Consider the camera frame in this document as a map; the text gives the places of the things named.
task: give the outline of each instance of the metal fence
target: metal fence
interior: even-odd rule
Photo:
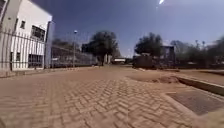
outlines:
[[[97,64],[96,57],[82,53],[78,49],[64,48],[53,44],[51,52],[51,68],[81,67]]]
[[[0,70],[66,68],[97,63],[96,57],[91,54],[54,44],[50,45],[50,49],[46,48],[49,45],[35,36],[0,30]],[[46,57],[46,52],[50,52],[50,57]]]

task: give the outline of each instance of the streetlight pole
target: streetlight pole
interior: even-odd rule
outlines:
[[[77,30],[74,30],[74,42],[73,42],[73,68],[75,67],[75,40],[76,40],[76,34],[78,33]]]

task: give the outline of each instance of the blue sky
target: blue sky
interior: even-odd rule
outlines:
[[[223,0],[34,0],[54,16],[56,36],[85,43],[99,30],[117,34],[123,56],[132,56],[149,32],[165,40],[210,43],[224,35]]]

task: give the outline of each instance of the drain grate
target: drain grate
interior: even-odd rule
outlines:
[[[168,93],[167,95],[197,115],[204,115],[224,107],[224,102],[199,91]]]

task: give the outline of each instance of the brick pavement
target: brick pavement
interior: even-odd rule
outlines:
[[[160,93],[191,89],[138,82],[128,68],[0,79],[7,128],[199,128]]]

